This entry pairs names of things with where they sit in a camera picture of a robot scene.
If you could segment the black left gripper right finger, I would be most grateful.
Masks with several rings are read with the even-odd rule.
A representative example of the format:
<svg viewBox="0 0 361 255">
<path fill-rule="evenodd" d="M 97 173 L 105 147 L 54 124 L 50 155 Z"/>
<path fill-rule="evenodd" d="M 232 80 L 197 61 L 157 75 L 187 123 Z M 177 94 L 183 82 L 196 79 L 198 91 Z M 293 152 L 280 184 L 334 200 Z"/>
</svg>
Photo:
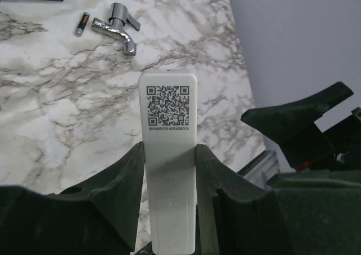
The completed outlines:
<svg viewBox="0 0 361 255">
<path fill-rule="evenodd" d="M 262 189 L 196 147 L 204 254 L 359 254 L 360 171 L 276 174 Z"/>
</svg>

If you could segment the white remote control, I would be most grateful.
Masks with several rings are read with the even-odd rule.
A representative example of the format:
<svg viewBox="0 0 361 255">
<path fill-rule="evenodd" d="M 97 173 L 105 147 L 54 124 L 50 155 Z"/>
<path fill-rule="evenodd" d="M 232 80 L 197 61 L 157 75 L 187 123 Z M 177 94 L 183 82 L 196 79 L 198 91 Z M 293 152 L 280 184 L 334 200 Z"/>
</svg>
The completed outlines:
<svg viewBox="0 0 361 255">
<path fill-rule="evenodd" d="M 154 254 L 195 251 L 197 78 L 189 71 L 143 72 L 138 80 Z"/>
</svg>

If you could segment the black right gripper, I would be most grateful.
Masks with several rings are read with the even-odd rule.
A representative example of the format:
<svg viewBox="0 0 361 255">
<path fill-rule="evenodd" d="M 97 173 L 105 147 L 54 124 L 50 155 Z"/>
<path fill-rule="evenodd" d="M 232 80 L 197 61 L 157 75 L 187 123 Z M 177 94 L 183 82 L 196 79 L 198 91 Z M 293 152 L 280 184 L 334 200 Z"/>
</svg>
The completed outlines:
<svg viewBox="0 0 361 255">
<path fill-rule="evenodd" d="M 360 108 L 322 132 L 314 124 L 353 95 L 343 82 L 307 98 L 272 107 L 249 109 L 241 121 L 280 145 L 289 166 L 302 170 L 360 169 Z"/>
</svg>

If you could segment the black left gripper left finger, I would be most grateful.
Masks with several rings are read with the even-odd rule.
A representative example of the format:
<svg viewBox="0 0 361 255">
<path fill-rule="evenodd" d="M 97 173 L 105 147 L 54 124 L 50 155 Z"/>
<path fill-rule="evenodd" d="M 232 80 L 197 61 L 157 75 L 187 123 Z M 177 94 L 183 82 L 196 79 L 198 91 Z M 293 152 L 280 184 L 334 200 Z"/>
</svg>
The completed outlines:
<svg viewBox="0 0 361 255">
<path fill-rule="evenodd" d="M 59 194 L 2 186 L 1 253 L 133 252 L 143 174 L 143 144 L 137 143 L 114 164 Z"/>
</svg>

